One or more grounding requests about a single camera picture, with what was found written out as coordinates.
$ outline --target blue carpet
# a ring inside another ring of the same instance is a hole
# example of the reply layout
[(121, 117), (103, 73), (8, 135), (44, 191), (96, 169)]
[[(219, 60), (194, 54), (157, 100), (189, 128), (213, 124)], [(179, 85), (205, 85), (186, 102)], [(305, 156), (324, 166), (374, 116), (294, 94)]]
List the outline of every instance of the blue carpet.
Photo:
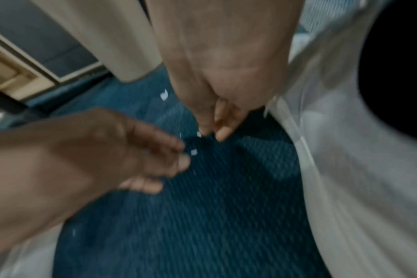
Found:
[(330, 277), (308, 224), (295, 148), (274, 119), (256, 111), (224, 143), (199, 138), (163, 67), (132, 84), (108, 78), (54, 115), (94, 106), (181, 134), (198, 154), (159, 195), (112, 192), (69, 219), (54, 278)]

